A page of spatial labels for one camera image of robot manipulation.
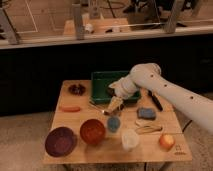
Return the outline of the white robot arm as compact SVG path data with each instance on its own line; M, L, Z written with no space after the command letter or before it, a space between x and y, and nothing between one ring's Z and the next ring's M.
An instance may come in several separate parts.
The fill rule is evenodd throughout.
M156 63L137 64L127 76L112 85L115 95L123 100L132 97L140 88L151 90L213 134L213 100L167 81Z

